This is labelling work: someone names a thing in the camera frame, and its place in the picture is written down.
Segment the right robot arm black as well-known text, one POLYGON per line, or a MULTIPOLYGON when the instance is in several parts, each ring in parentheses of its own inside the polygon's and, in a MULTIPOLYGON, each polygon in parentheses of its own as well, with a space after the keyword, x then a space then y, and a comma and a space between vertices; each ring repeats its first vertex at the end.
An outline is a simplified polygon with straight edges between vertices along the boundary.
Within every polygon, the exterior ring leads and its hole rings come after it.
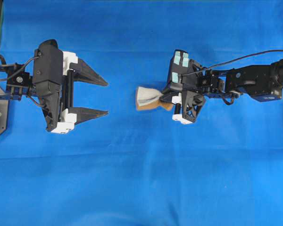
POLYGON ((194 123, 207 98, 232 105, 243 94, 259 102, 282 99, 283 59, 270 65, 230 70, 202 69, 193 60, 184 67, 171 63, 160 101, 175 105, 173 120, 194 123))

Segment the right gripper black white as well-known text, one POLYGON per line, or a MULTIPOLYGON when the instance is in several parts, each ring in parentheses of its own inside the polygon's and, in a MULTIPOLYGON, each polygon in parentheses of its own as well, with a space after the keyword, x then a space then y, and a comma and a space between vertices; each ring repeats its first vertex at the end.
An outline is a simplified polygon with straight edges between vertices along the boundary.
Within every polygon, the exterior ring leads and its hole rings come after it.
POLYGON ((191 91, 169 92, 161 96, 160 100, 175 105, 172 120, 179 121, 181 124, 195 123, 206 102, 203 95, 191 91))

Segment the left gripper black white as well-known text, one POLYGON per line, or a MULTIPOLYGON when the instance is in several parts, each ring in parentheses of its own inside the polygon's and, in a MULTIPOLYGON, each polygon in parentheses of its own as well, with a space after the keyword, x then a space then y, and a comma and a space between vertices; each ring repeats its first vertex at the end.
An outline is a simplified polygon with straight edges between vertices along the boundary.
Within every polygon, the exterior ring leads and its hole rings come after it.
POLYGON ((73 107, 74 81, 108 86, 108 83, 87 63, 78 58, 76 53, 63 51, 63 85, 60 114, 57 127, 51 133, 67 134, 77 124, 108 114, 108 111, 73 107))

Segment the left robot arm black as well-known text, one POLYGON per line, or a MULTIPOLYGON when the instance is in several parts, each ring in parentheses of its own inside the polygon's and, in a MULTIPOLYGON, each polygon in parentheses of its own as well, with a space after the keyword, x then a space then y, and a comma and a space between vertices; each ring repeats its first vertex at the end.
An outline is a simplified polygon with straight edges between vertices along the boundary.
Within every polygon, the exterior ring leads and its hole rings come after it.
POLYGON ((38 100, 46 130, 66 134, 75 125, 108 114, 107 111, 74 106, 76 81, 107 86, 108 83, 76 53, 61 51, 54 46, 39 47, 23 65, 8 65, 2 60, 0 72, 5 72, 6 90, 0 100, 21 100, 22 96, 38 100))

